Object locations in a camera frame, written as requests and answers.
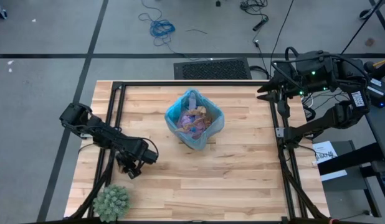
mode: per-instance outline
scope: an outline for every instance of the small plant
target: small plant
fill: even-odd
[[[98,193],[93,200],[93,207],[102,222],[113,222],[126,215],[130,208],[130,198],[126,188],[109,185]]]

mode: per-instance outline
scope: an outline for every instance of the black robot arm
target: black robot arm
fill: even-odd
[[[288,50],[292,50],[296,60],[289,60]],[[340,88],[349,95],[349,100],[342,101],[330,108],[323,117],[300,127],[278,130],[285,143],[300,142],[302,137],[317,136],[328,128],[345,129],[355,125],[364,114],[369,112],[368,75],[364,72],[361,60],[352,60],[324,51],[298,54],[293,47],[286,50],[285,61],[274,61],[274,76],[269,84],[262,86],[258,93],[269,91],[257,98],[277,104],[278,113],[289,118],[288,98],[307,95],[318,91],[335,91]]]
[[[115,158],[118,165],[131,179],[141,174],[141,167],[144,164],[152,164],[158,158],[156,146],[154,145],[156,152],[151,151],[145,141],[151,140],[124,135],[120,129],[105,124],[86,105],[80,103],[69,104],[62,113],[60,120],[63,127],[70,129],[77,136],[90,134],[97,146],[116,151]]]

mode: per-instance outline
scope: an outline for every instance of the butcher block tabletop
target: butcher block tabletop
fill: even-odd
[[[112,81],[98,81],[93,114],[107,115]],[[189,88],[197,89],[220,107],[224,129],[212,136],[203,151],[183,144],[167,127],[166,110]],[[124,186],[131,208],[120,220],[237,220],[275,221],[288,216],[280,161],[269,103],[256,99],[259,86],[127,86],[121,114],[122,132],[150,138],[159,149],[153,165],[131,180],[115,161],[112,184]],[[113,126],[120,91],[112,114]],[[289,101],[290,126],[306,123],[299,97]],[[83,140],[82,146],[92,143]],[[300,144],[312,147],[303,140]],[[65,217],[73,214],[93,187],[99,148],[90,146],[78,155]],[[295,149],[302,188],[329,216],[320,175],[312,151]],[[295,213],[297,195],[292,189]]]

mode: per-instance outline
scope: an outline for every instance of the blue plastic bag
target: blue plastic bag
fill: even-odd
[[[192,136],[185,134],[180,131],[176,131],[178,127],[176,123],[179,120],[181,114],[188,110],[189,106],[189,96],[191,93],[194,93],[196,96],[197,106],[204,106],[206,108],[207,116],[211,116],[212,124],[201,134],[201,137],[198,139],[193,139]],[[224,114],[222,110],[208,100],[205,96],[202,96],[198,90],[189,89],[184,93],[175,103],[172,105],[165,113],[166,124],[170,131],[176,135],[182,142],[187,146],[196,149],[203,150],[207,143],[207,140],[214,134],[221,131],[224,127]]]

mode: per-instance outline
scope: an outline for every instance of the wire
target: wire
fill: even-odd
[[[316,152],[314,149],[312,149],[310,147],[307,147],[307,146],[302,146],[302,145],[299,145],[299,144],[298,144],[298,146],[313,151],[315,153],[316,157],[317,157],[317,154],[323,154],[323,155],[331,156],[332,158],[336,157],[334,155],[329,155],[328,153]]]
[[[379,9],[379,6],[381,5],[381,3],[383,2],[384,0],[379,0],[376,4],[376,6],[374,7],[373,11],[368,15],[368,17],[366,18],[366,20],[361,24],[360,28],[357,30],[357,32],[353,35],[353,37],[350,39],[349,43],[347,44],[347,46],[345,47],[345,49],[342,50],[342,52],[340,53],[341,55],[343,55],[343,53],[345,52],[345,50],[349,47],[349,45],[352,43],[352,41],[354,40],[354,38],[356,38],[356,36],[359,34],[361,28],[364,27],[364,25],[367,23],[367,21],[369,20],[369,18],[374,14],[374,12],[376,12],[378,9]]]
[[[267,20],[269,20],[269,17],[268,17],[266,14],[262,14],[262,8],[267,6],[267,0],[264,0],[264,1],[265,1],[265,2],[261,2],[261,3],[262,3],[261,5],[260,5],[257,1],[255,1],[255,3],[257,3],[257,5],[258,5],[258,7],[259,7],[259,12],[260,12],[260,14],[258,14],[258,15],[261,15],[261,16],[262,16],[262,21],[264,20],[264,18],[263,18],[264,16],[267,18]],[[242,10],[244,10],[247,6],[249,6],[249,7],[252,8],[253,10],[255,10],[254,7],[256,7],[256,6],[252,5],[252,4],[249,5],[248,0],[246,0],[246,2],[241,2],[240,8],[241,8]],[[270,78],[273,78],[273,77],[272,77],[271,74],[269,74],[269,72],[267,71],[267,67],[266,67],[265,60],[264,60],[264,58],[263,58],[262,50],[260,49],[260,45],[259,45],[259,43],[258,43],[258,40],[256,40],[256,37],[258,36],[258,34],[259,34],[259,32],[260,32],[261,29],[262,29],[262,27],[260,27],[260,28],[257,30],[256,34],[254,35],[254,38],[252,38],[252,43],[254,43],[255,46],[257,46],[257,48],[259,49],[260,57],[262,58],[262,62],[263,62],[263,66],[265,67],[266,75],[269,76],[269,77],[267,77],[267,78],[270,79]]]
[[[313,93],[310,93],[308,96],[307,96],[307,98],[305,99],[305,100],[303,100],[304,99],[304,97],[302,98],[302,103],[306,103],[308,100],[309,100],[309,97],[311,97],[312,96],[312,94]]]
[[[169,43],[172,42],[171,34],[176,30],[174,25],[172,23],[170,23],[170,21],[168,21],[167,19],[160,19],[160,18],[162,18],[162,11],[160,9],[158,9],[156,7],[147,6],[143,2],[143,0],[141,0],[141,4],[147,9],[155,9],[159,12],[159,17],[156,19],[152,19],[151,16],[147,12],[144,12],[144,13],[141,13],[140,15],[138,15],[138,19],[140,21],[150,21],[151,22],[150,34],[151,34],[151,36],[154,37],[153,44],[155,47],[160,47],[162,45],[166,45],[166,46],[168,46],[168,49],[170,51],[172,51],[174,54],[180,54],[184,58],[187,58],[188,60],[197,61],[197,60],[201,59],[201,58],[189,58],[186,54],[175,52],[169,45]]]
[[[317,106],[316,108],[314,108],[314,110],[317,110],[319,107],[321,107],[321,106],[323,106],[326,102],[328,102],[330,99],[332,99],[332,98],[334,98],[334,99],[336,99],[337,101],[339,101],[340,102],[340,100],[338,100],[337,98],[336,98],[336,96],[343,96],[343,97],[345,97],[347,100],[350,100],[347,96],[345,96],[345,95],[343,95],[344,93],[342,92],[342,90],[339,92],[339,93],[337,93],[337,94],[335,94],[335,95],[322,95],[322,94],[319,94],[319,95],[317,95],[317,96],[315,96],[315,97],[313,97],[313,98],[317,98],[317,97],[319,97],[319,96],[330,96],[330,98],[328,98],[325,102],[323,102],[320,106]]]
[[[267,70],[265,70],[264,68],[258,66],[258,65],[253,65],[253,66],[250,66],[249,67],[249,70],[250,71],[259,71],[259,72],[263,72],[266,74],[266,78],[269,79],[269,73],[267,72]]]
[[[158,157],[159,157],[159,151],[158,151],[158,148],[156,147],[155,143],[154,143],[151,139],[149,139],[149,138],[140,138],[140,139],[144,139],[144,140],[147,140],[147,141],[149,141],[150,143],[152,143],[152,145],[154,146],[154,148],[155,148],[155,150],[156,150],[156,158],[158,159]]]
[[[326,102],[328,102],[330,99],[334,98],[334,96],[331,96],[330,98],[328,98],[324,103],[322,103],[320,106],[317,106],[316,108],[314,108],[313,110],[317,110],[318,108],[320,108],[321,106],[323,106]]]
[[[207,35],[207,32],[204,32],[202,30],[199,30],[199,29],[189,29],[189,30],[186,30],[186,32],[190,32],[190,31],[198,31],[198,32],[201,32],[203,34],[206,34]]]
[[[94,145],[94,143],[90,143],[90,144],[87,144],[87,145],[81,147],[81,148],[79,149],[79,151],[78,151],[78,154],[79,154],[80,151],[82,151],[84,148],[89,147],[89,146],[92,146],[92,145]]]
[[[308,106],[309,108],[311,108],[311,106],[313,106],[313,104],[314,104],[314,99],[313,99],[313,97],[310,95],[310,98],[311,98],[311,105],[310,106]]]
[[[311,121],[315,119],[316,117],[316,111],[313,109],[309,108],[306,104],[303,105],[303,109],[305,110],[305,116],[306,116],[306,121]]]
[[[352,215],[352,216],[349,216],[349,217],[337,218],[337,219],[338,219],[338,220],[345,220],[345,219],[348,219],[348,218],[358,217],[358,216],[360,216],[360,215],[366,215],[366,212],[367,212],[367,211],[364,211],[364,212],[362,212],[362,213],[360,213],[360,214],[357,214],[357,215]]]
[[[264,7],[267,6],[267,0],[245,0],[240,3],[240,9],[243,10],[244,12],[254,15],[254,16],[265,16],[267,19],[269,17],[266,14],[263,14],[260,10]]]
[[[288,18],[288,15],[289,15],[290,11],[291,11],[293,2],[294,2],[294,0],[291,1],[291,5],[290,5],[290,7],[289,7],[289,9],[288,9],[287,15],[285,16],[284,22],[282,23],[280,32],[278,32],[278,36],[277,36],[277,39],[276,39],[276,41],[275,41],[275,45],[274,45],[274,48],[273,48],[273,51],[272,51],[272,55],[270,56],[270,63],[272,62],[274,50],[275,50],[275,48],[277,47],[278,39],[280,38],[281,31],[282,31],[282,29],[284,28],[285,22],[287,21],[287,18]]]
[[[265,60],[263,59],[262,50],[260,49],[259,44],[257,45],[257,48],[259,49],[260,56],[262,57],[262,62],[263,62],[263,66],[265,67],[266,75],[268,75],[270,78],[273,78],[271,74],[269,74],[269,72],[267,71],[266,63],[265,63]]]

